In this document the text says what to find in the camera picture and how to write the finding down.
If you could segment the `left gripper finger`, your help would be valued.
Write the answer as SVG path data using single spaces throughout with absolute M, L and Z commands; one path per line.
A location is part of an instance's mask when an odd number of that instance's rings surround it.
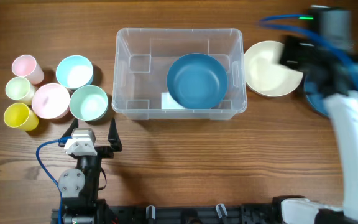
M 78 128 L 78 120 L 75 118 L 69 128 L 64 132 L 64 134 L 61 136 L 61 139 L 71 137 L 73 131 Z
M 108 142 L 110 143 L 111 147 L 121 146 L 121 140 L 117 132 L 116 122 L 114 118 L 110 122 L 110 127 L 108 132 Z

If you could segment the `mint green bowl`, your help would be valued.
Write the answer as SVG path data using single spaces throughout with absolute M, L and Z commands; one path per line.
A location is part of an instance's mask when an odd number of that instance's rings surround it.
M 69 108 L 71 114 L 79 120 L 96 121 L 106 114 L 108 103 L 108 96 L 102 88 L 86 85 L 74 91 Z

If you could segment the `pink bowl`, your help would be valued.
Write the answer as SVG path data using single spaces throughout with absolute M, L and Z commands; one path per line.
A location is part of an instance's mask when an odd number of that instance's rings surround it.
M 43 119 L 60 119 L 69 112 L 70 91 L 57 83 L 41 86 L 32 99 L 34 113 Z

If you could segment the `light blue bowl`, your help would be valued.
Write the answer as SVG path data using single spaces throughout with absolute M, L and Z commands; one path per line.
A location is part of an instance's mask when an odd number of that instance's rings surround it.
M 58 64 L 55 75 L 59 84 L 76 90 L 93 82 L 93 64 L 82 55 L 71 55 Z

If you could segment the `cream plate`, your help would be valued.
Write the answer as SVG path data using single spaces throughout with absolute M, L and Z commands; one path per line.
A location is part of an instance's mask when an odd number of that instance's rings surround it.
M 279 97 L 298 88 L 303 73 L 279 64 L 283 48 L 283 43 L 267 40 L 244 53 L 244 76 L 251 90 L 262 96 Z

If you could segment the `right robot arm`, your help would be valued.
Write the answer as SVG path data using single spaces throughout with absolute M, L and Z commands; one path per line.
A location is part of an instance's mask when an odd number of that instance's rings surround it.
M 344 201 L 341 208 L 307 198 L 280 202 L 284 223 L 358 223 L 358 55 L 311 38 L 286 36 L 280 64 L 303 70 L 322 96 L 341 159 Z

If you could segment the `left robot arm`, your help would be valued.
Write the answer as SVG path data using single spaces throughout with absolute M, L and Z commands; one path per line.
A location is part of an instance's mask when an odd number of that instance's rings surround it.
M 111 120 L 107 146 L 96 146 L 96 137 L 91 128 L 80 128 L 75 119 L 62 136 L 58 145 L 65 153 L 76 159 L 76 167 L 61 174 L 58 189 L 62 205 L 58 210 L 58 223 L 118 223 L 119 219 L 98 193 L 104 189 L 99 185 L 100 176 L 105 176 L 101 167 L 103 159 L 112 159 L 115 152 L 122 151 L 115 120 Z

